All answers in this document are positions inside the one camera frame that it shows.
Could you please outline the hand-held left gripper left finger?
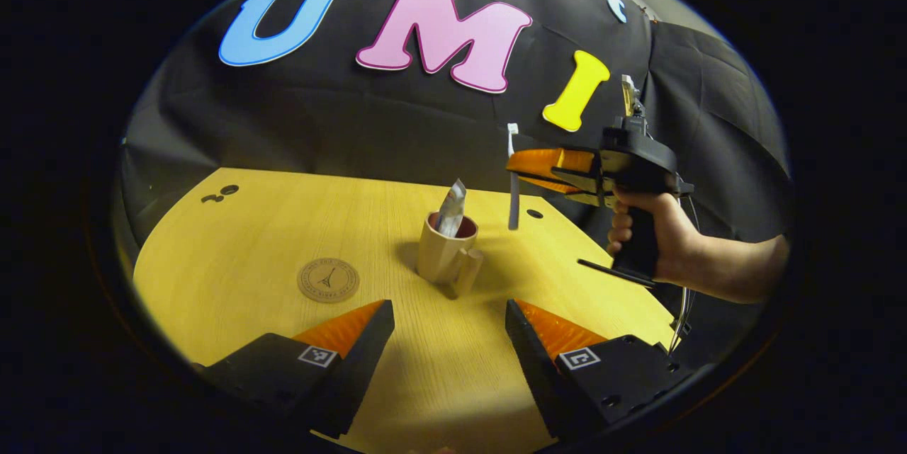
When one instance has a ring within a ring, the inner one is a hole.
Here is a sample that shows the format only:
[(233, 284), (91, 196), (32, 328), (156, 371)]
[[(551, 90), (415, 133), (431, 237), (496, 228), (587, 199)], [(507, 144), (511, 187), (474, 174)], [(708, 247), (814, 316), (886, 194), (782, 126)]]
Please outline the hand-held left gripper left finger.
[(262, 334), (200, 374), (305, 432), (339, 438), (350, 431), (394, 329), (391, 300), (376, 300), (294, 337)]

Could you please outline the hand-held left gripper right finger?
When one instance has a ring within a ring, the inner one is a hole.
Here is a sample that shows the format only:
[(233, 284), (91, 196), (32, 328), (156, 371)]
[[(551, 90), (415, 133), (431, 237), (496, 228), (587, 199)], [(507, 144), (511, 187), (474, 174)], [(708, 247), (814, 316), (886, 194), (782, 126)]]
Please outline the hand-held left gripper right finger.
[(505, 328), (548, 434), (577, 441), (654, 406), (694, 371), (632, 334), (606, 339), (525, 300)]

